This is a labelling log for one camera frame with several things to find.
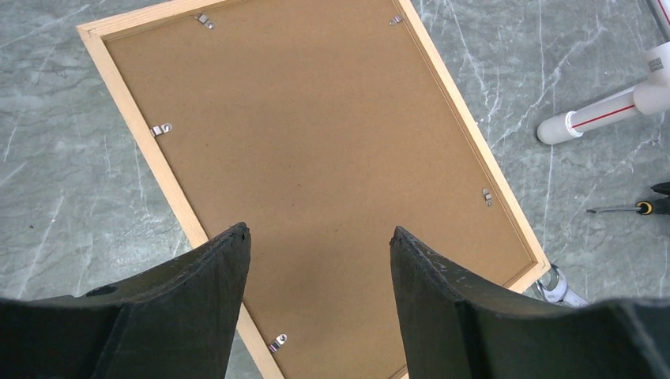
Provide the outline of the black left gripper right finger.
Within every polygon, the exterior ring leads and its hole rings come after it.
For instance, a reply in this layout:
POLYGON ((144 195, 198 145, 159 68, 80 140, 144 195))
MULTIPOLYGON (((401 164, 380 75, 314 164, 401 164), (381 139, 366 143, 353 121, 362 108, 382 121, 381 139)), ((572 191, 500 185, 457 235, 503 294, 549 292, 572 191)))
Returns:
POLYGON ((669 301, 571 308, 492 283, 403 227, 390 241, 411 378, 666 378, 669 301))

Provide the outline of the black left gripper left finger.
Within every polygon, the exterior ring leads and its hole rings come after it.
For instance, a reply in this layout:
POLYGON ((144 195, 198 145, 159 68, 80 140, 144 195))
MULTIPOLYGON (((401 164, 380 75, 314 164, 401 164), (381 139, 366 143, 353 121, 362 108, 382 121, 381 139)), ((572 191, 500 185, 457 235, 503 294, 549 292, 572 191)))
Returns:
POLYGON ((4 378, 222 378, 250 266, 237 223, 203 245, 73 297, 1 301, 4 378))

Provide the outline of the wooden picture frame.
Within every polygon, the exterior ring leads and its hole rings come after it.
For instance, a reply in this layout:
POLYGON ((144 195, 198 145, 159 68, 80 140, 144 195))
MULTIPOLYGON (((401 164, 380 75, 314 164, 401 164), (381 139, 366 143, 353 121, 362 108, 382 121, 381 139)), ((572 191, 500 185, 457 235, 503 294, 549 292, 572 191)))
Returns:
POLYGON ((549 267, 409 1, 170 1, 77 27, 193 246, 243 222, 264 378, 405 378, 402 226, 512 291, 549 267))

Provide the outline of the black yellow screwdriver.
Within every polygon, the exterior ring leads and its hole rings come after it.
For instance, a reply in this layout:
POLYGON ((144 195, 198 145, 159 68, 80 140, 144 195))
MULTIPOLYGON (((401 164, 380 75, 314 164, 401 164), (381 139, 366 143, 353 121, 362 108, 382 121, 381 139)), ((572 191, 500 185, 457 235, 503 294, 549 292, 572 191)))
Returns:
POLYGON ((662 198, 638 201, 635 205, 621 205, 612 207, 596 207, 587 209, 591 214, 606 212, 634 212, 641 216, 669 215, 669 182, 658 183, 650 189, 657 194, 664 195, 662 198))

